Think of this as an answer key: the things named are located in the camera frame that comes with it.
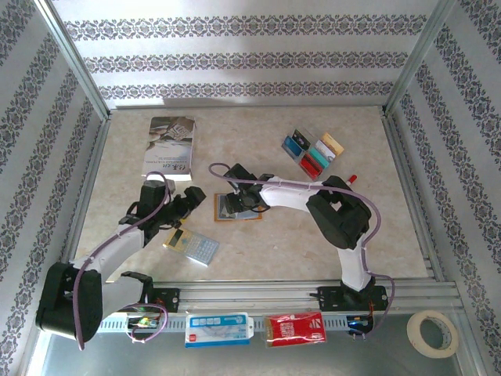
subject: marble surface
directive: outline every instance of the marble surface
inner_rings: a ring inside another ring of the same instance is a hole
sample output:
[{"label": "marble surface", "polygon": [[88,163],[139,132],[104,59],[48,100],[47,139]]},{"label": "marble surface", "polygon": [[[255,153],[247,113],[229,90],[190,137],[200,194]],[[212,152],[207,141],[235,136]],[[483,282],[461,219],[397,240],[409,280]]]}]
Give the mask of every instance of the marble surface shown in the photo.
[{"label": "marble surface", "polygon": [[[297,127],[307,128],[314,136],[329,132],[345,151],[326,171],[327,176],[347,179],[358,175],[352,188],[379,207],[383,224],[369,244],[371,270],[393,277],[427,277],[376,107],[115,111],[77,256],[88,253],[115,231],[117,221],[139,198],[150,119],[179,115],[196,117],[193,184],[207,195],[184,227],[219,241],[218,252],[208,267],[199,266],[163,248],[169,235],[164,231],[126,260],[111,280],[125,270],[145,273],[156,281],[341,278],[337,251],[323,238],[309,213],[273,208],[261,221],[214,221],[214,193],[231,191],[228,183],[208,172],[207,166],[214,161],[241,163],[256,176],[272,173],[309,181],[281,148],[284,136]],[[178,184],[177,193],[183,189]]]}]

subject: masking tape roll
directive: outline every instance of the masking tape roll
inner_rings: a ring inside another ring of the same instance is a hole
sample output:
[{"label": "masking tape roll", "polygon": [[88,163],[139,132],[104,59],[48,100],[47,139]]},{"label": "masking tape roll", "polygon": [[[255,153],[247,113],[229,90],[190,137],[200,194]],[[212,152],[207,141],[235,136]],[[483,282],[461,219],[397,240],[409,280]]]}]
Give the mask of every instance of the masking tape roll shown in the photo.
[{"label": "masking tape roll", "polygon": [[[428,345],[421,335],[421,324],[425,320],[435,323],[442,332],[442,345],[435,349]],[[460,344],[459,335],[454,324],[440,312],[422,311],[414,314],[407,323],[407,336],[414,349],[428,358],[448,358],[456,353]]]}]

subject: book cover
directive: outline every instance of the book cover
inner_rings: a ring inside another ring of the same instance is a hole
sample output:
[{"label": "book cover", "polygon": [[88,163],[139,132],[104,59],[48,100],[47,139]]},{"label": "book cover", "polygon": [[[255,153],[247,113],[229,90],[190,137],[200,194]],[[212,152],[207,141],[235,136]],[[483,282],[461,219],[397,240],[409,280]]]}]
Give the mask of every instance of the book cover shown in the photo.
[{"label": "book cover", "polygon": [[[153,117],[148,134],[142,175],[159,171],[167,179],[174,181],[191,180],[195,127],[195,121],[185,116]],[[161,177],[152,176],[151,179],[161,180]]]}]

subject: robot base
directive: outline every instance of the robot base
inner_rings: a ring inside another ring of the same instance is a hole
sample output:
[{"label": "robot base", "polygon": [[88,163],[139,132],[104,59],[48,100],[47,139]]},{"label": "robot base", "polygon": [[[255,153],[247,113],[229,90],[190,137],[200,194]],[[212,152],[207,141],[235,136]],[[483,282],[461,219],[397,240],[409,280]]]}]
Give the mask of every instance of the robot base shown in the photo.
[{"label": "robot base", "polygon": [[386,288],[375,283],[371,278],[361,291],[352,290],[342,283],[341,286],[321,286],[312,296],[319,300],[322,312],[363,312],[370,310],[370,303],[374,311],[384,311],[388,306]]}]

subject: red package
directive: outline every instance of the red package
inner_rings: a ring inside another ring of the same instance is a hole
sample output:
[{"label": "red package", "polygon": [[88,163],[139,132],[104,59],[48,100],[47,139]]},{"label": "red package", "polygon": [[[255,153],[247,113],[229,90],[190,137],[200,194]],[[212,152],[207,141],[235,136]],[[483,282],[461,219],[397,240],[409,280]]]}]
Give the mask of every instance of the red package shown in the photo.
[{"label": "red package", "polygon": [[265,317],[266,345],[280,347],[326,341],[321,312]]}]

